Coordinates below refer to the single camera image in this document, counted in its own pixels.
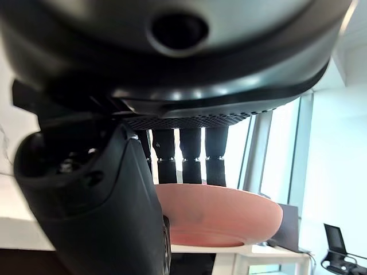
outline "pink bowl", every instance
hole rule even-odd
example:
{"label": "pink bowl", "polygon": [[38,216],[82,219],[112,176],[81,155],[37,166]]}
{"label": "pink bowl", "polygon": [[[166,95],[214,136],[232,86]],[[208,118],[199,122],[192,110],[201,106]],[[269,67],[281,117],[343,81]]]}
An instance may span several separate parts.
{"label": "pink bowl", "polygon": [[256,194],[201,184],[155,186],[175,245],[230,247],[271,238],[282,209]]}

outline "window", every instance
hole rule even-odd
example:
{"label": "window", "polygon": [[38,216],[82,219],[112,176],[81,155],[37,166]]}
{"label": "window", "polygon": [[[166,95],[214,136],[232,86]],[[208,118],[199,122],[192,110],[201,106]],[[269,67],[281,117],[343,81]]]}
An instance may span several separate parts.
{"label": "window", "polygon": [[[229,127],[227,147],[224,154],[225,163],[225,180],[227,187],[237,188],[241,162],[243,158],[243,152],[245,148],[245,142],[248,132],[250,119],[245,119],[235,125]],[[179,148],[179,129],[174,130],[175,138],[175,161],[177,170],[177,182],[182,183],[182,152]],[[153,134],[150,131],[150,140],[153,141]],[[151,144],[151,158],[153,167],[153,181],[158,184],[158,167],[157,167],[157,156]],[[202,182],[206,183],[206,167],[205,167],[205,128],[201,129],[201,154],[199,160],[201,162],[201,177]]]}
{"label": "window", "polygon": [[273,111],[260,192],[288,203],[299,99]]}

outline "white furniture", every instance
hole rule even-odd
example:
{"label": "white furniture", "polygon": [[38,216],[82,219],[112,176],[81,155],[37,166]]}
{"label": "white furniture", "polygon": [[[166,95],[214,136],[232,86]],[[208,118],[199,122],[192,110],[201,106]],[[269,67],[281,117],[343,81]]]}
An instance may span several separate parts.
{"label": "white furniture", "polygon": [[173,245],[176,253],[217,253],[212,275],[248,275],[251,265],[296,264],[296,275],[310,274],[310,257],[280,247],[190,247]]}
{"label": "white furniture", "polygon": [[[53,250],[20,194],[14,179],[0,176],[0,248]],[[213,275],[248,275],[251,265],[297,265],[296,275],[309,275],[308,255],[266,246],[195,247],[172,245],[173,253],[216,253]]]}

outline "camera lens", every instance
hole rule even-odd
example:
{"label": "camera lens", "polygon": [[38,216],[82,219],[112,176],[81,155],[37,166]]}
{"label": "camera lens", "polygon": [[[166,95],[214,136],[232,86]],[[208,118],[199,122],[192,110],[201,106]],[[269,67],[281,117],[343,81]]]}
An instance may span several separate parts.
{"label": "camera lens", "polygon": [[207,24],[194,15],[169,14],[154,20],[151,32],[157,42],[172,50],[187,50],[203,41]]}

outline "mesh grille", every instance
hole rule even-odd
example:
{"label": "mesh grille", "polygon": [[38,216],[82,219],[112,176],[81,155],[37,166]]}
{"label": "mesh grille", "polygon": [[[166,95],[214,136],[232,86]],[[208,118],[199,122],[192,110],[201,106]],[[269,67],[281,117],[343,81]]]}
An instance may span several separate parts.
{"label": "mesh grille", "polygon": [[209,116],[196,116],[196,117],[180,117],[177,119],[160,119],[158,117],[145,116],[134,117],[126,119],[129,125],[134,130],[147,130],[147,129],[172,129],[172,128],[212,128],[234,125],[252,114],[241,113],[239,115],[209,115]]}

